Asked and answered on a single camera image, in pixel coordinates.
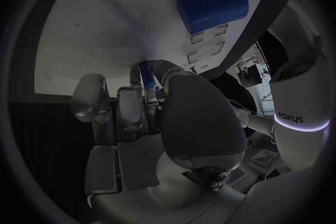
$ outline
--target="cable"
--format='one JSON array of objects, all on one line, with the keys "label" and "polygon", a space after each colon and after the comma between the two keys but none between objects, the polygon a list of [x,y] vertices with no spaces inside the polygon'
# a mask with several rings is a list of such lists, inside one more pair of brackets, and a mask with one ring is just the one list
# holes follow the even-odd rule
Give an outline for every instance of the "cable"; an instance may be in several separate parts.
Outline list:
[{"label": "cable", "polygon": [[235,101],[235,100],[231,100],[231,99],[228,99],[228,100],[229,100],[230,102],[232,102],[232,103],[236,104],[236,105],[240,105],[242,108],[245,108],[245,109],[247,109],[248,111],[250,111],[250,112],[252,112],[252,113],[256,113],[256,114],[258,114],[258,115],[264,116],[265,118],[273,119],[273,117],[272,117],[272,118],[270,118],[269,116],[266,116],[266,115],[263,115],[263,114],[260,114],[260,113],[254,112],[254,111],[252,111],[252,110],[250,110],[250,109],[246,108],[245,106],[243,106],[243,105],[239,104],[239,103],[238,103],[237,101]]}]

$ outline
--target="sharpa logo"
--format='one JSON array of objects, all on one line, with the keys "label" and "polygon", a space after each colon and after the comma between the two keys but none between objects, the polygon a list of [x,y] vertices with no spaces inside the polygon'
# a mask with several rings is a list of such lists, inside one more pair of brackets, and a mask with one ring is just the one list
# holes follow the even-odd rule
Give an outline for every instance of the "sharpa logo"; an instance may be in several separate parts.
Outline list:
[{"label": "sharpa logo", "polygon": [[290,116],[286,115],[285,113],[278,113],[278,115],[283,119],[293,120],[294,122],[296,122],[296,124],[304,122],[304,118],[302,116]]}]

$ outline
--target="blue foam block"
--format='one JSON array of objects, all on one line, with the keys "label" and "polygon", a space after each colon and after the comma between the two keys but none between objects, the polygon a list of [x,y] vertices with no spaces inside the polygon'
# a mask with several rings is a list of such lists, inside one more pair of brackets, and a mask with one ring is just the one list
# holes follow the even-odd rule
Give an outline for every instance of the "blue foam block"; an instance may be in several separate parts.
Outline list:
[{"label": "blue foam block", "polygon": [[142,82],[143,82],[144,88],[154,88],[154,86],[155,86],[154,76],[151,75],[147,71],[147,64],[148,64],[147,61],[141,62],[139,64],[141,77],[142,77]]},{"label": "blue foam block", "polygon": [[248,0],[180,0],[177,5],[191,35],[239,20],[249,13]]}]

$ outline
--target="vent grille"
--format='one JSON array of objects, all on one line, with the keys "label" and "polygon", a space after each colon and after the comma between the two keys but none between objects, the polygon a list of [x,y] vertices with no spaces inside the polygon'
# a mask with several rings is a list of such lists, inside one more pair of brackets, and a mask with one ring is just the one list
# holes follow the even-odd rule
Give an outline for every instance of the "vent grille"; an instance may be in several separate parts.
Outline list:
[{"label": "vent grille", "polygon": [[257,155],[255,155],[252,160],[258,162],[262,165],[267,165],[274,156],[274,152],[268,150],[260,150]]}]

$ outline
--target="white surface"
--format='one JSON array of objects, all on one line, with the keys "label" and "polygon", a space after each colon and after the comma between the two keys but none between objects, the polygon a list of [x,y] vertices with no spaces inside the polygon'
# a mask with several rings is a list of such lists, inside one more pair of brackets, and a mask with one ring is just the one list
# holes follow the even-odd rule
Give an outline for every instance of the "white surface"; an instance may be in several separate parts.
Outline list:
[{"label": "white surface", "polygon": [[[259,1],[249,0],[247,17],[229,23],[219,54],[192,64],[198,73],[223,61]],[[40,38],[35,92],[72,95],[81,76],[95,72],[116,96],[128,86],[131,66],[143,60],[166,59],[189,69],[182,47],[188,38],[176,0],[56,0]]]}]

